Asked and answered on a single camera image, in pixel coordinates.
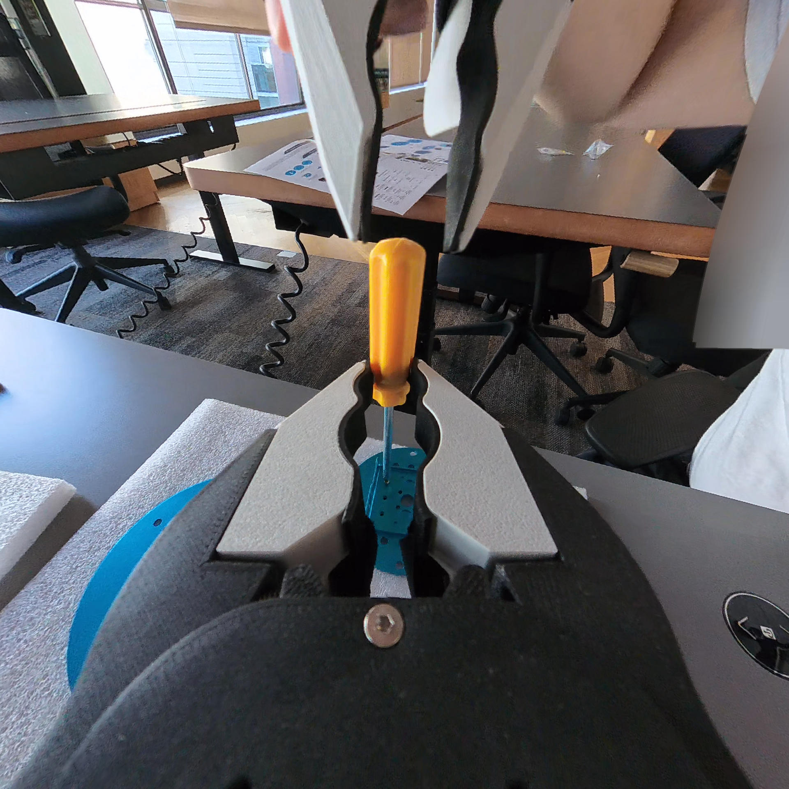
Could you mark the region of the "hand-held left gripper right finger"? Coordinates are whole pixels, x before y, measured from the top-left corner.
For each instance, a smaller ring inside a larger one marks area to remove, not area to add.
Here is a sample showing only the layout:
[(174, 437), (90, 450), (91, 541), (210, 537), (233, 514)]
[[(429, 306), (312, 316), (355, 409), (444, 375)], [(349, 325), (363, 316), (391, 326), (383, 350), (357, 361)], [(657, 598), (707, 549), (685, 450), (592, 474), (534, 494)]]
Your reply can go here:
[(436, 518), (429, 554), (450, 574), (461, 567), (554, 558), (556, 544), (501, 425), (424, 361), (422, 402), (439, 443), (423, 473)]

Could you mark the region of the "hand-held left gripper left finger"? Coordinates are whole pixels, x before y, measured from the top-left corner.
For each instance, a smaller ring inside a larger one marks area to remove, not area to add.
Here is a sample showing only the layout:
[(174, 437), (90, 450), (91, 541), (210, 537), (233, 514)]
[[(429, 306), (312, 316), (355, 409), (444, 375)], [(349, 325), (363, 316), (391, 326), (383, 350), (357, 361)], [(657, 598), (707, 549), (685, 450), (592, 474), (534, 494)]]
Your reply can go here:
[(359, 361), (284, 419), (216, 551), (289, 569), (309, 564), (322, 581), (349, 552), (341, 518), (353, 487), (352, 456), (341, 449), (341, 420), (359, 403)]

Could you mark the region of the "blue perforated metal bracket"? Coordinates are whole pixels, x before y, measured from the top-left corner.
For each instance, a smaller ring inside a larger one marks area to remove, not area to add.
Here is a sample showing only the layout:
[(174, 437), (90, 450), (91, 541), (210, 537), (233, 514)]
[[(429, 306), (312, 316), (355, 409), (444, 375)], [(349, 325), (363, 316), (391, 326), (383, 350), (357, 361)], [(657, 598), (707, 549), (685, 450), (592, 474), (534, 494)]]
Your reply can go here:
[(404, 536), (413, 519), (417, 467), (415, 463), (392, 463), (390, 479), (383, 482), (379, 455), (360, 466), (365, 513), (379, 535)]

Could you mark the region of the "orange handled screwdriver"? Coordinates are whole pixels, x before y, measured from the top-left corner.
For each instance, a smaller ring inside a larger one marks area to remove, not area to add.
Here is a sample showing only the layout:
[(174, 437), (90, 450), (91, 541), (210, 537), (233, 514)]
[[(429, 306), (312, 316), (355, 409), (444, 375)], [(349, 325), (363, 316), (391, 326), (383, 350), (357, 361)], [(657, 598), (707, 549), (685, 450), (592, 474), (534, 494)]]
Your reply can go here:
[(405, 238), (379, 242), (369, 258), (369, 361), (373, 399), (384, 407), (383, 479), (389, 482), (393, 412), (405, 403), (415, 356), (426, 252)]

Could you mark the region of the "person's right forearm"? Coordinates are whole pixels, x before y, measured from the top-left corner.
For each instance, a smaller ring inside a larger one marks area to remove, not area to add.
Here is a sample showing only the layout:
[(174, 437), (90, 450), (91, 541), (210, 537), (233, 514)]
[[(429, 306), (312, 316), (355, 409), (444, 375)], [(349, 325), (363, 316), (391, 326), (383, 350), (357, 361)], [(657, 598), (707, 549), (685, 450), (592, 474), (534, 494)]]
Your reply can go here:
[(573, 2), (538, 104), (563, 123), (747, 125), (747, 2)]

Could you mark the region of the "black under-desk tray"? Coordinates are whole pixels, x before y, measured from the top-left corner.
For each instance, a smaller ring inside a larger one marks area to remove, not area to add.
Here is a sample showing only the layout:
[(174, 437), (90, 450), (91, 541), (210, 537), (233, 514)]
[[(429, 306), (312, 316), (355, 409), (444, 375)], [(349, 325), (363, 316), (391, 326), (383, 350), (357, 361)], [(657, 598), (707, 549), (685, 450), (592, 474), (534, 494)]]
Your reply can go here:
[(163, 163), (171, 159), (201, 157), (205, 152), (238, 142), (233, 115), (187, 122), (178, 134), (138, 141), (119, 148), (89, 152), (46, 153), (46, 162), (73, 177), (94, 180)]

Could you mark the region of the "window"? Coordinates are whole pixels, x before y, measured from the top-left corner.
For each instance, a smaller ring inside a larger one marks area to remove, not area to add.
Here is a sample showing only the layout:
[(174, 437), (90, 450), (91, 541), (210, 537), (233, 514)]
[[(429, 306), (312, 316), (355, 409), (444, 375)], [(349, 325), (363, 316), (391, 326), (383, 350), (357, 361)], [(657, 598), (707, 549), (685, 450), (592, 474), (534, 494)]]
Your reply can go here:
[(302, 106), (293, 58), (262, 35), (177, 28), (166, 2), (76, 2), (115, 93), (254, 99)]

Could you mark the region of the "beige roller blind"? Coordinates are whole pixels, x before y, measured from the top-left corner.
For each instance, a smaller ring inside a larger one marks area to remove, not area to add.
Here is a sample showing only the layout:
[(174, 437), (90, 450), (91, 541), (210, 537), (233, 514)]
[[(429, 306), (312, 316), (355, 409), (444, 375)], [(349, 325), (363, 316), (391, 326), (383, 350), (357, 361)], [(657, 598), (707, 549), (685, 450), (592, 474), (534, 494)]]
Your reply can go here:
[(176, 28), (270, 35), (264, 1), (166, 1)]

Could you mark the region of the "large white foam sheet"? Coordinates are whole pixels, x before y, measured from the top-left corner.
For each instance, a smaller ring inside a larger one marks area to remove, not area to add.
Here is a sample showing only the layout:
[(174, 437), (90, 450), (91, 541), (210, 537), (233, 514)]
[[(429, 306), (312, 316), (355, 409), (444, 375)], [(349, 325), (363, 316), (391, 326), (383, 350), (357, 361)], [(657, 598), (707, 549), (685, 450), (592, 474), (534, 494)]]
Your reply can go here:
[(9, 787), (69, 697), (76, 607), (108, 551), (165, 499), (211, 479), (283, 417), (205, 399), (2, 609), (1, 781)]

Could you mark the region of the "black mesh office chair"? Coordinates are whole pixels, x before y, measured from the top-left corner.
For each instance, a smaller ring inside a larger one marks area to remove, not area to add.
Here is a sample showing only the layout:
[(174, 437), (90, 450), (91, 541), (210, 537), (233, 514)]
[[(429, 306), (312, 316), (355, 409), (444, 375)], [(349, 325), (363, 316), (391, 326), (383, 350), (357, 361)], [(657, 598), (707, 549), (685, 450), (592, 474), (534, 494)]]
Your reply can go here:
[(682, 370), (626, 392), (586, 422), (590, 449), (578, 457), (687, 486), (702, 435), (765, 360), (762, 356), (724, 379)]

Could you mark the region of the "blue slotted metal disc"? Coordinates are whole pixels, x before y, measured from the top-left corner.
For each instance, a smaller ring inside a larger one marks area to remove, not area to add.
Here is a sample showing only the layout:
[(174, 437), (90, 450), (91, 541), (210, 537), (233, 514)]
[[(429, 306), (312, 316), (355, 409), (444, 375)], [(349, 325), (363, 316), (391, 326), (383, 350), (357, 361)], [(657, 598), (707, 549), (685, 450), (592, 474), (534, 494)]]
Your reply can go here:
[(110, 549), (87, 584), (69, 632), (66, 673), (72, 690), (104, 618), (136, 565), (173, 518), (209, 484), (202, 481), (143, 515)]

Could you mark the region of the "white foam piece with cutout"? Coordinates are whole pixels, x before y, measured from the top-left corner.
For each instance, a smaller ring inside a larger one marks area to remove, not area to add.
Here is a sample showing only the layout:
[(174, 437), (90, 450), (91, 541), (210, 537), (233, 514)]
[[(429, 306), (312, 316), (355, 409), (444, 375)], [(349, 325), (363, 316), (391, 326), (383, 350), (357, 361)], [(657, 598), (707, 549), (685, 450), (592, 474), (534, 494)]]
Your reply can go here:
[(1, 578), (73, 498), (68, 482), (1, 471)]

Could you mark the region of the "person's white shirt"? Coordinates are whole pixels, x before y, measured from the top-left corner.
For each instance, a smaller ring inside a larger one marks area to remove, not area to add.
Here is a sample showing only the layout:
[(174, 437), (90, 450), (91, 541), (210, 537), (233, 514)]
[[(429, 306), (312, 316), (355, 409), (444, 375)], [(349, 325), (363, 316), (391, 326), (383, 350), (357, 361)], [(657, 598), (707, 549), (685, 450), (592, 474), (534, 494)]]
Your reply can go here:
[(705, 274), (694, 340), (771, 350), (696, 446), (690, 486), (788, 511), (787, 2), (750, 2), (746, 74), (757, 102)]

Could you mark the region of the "black saddle stool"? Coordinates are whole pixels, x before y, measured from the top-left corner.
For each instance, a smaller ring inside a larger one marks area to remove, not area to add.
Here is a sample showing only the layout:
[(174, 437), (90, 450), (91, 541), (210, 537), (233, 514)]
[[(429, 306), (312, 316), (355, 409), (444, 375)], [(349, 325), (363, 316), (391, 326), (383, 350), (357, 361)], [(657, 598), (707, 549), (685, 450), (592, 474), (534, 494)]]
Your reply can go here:
[(29, 201), (3, 201), (1, 204), (1, 245), (7, 263), (19, 263), (27, 253), (59, 248), (71, 254), (73, 262), (37, 281), (19, 293), (2, 283), (2, 306), (34, 313), (27, 297), (54, 289), (64, 283), (69, 287), (56, 316), (65, 323), (89, 284), (108, 289), (113, 281), (153, 297), (162, 310), (171, 310), (168, 299), (153, 286), (125, 275), (126, 268), (161, 265), (167, 275), (174, 269), (164, 259), (95, 257), (85, 244), (113, 232), (124, 234), (121, 225), (130, 215), (129, 205), (116, 189), (94, 186), (64, 196)]

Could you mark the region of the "black cabinet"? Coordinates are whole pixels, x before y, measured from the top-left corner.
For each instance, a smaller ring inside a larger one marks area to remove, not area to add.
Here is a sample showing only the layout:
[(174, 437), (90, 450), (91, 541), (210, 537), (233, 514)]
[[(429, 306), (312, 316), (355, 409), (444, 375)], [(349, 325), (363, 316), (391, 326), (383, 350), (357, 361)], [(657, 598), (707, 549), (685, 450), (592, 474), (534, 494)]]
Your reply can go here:
[(1, 1), (2, 11), (35, 70), (53, 96), (85, 95), (77, 73), (45, 1)]

